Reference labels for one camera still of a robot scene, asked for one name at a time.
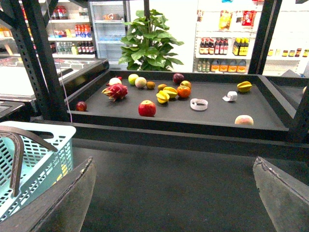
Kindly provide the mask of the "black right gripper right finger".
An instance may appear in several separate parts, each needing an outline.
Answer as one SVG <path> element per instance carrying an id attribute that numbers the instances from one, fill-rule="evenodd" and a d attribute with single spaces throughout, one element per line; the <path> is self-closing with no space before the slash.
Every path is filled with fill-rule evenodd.
<path id="1" fill-rule="evenodd" d="M 309 230 L 309 187 L 262 157 L 253 164 L 256 187 L 278 232 Z"/>

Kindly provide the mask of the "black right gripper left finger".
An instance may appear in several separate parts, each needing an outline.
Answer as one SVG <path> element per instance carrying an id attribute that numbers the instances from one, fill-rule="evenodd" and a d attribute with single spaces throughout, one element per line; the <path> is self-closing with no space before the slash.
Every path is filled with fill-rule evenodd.
<path id="1" fill-rule="evenodd" d="M 30 204 L 0 224 L 2 232 L 79 232 L 88 211 L 96 167 L 87 158 Z"/>

